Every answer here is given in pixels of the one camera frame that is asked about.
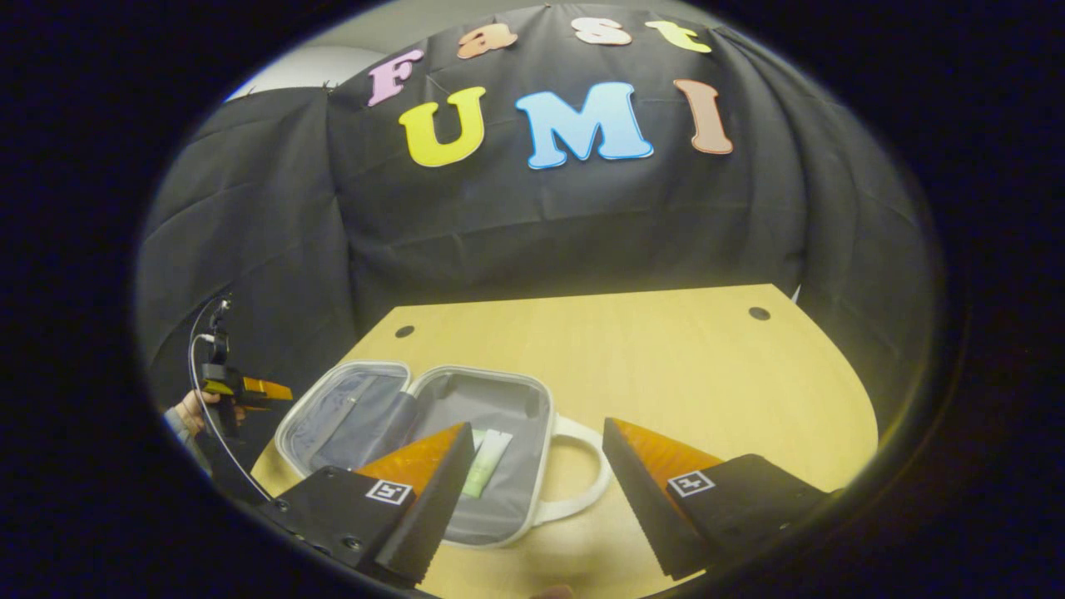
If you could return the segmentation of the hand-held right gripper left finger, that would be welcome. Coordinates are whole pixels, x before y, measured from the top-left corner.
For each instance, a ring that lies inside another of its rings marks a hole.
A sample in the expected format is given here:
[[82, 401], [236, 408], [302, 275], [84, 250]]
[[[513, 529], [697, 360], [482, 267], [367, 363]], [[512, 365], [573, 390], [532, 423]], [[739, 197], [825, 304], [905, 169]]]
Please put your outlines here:
[[322, 467], [258, 511], [335, 565], [412, 589], [448, 530], [473, 462], [472, 426], [457, 423], [355, 470]]

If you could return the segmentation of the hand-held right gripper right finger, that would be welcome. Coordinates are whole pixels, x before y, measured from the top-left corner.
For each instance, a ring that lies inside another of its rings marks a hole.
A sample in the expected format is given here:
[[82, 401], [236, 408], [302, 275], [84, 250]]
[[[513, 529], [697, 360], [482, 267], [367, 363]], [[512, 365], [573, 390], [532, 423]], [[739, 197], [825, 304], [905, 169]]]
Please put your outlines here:
[[758, 454], [716, 458], [622, 418], [605, 418], [602, 451], [674, 580], [764, 551], [829, 497]]

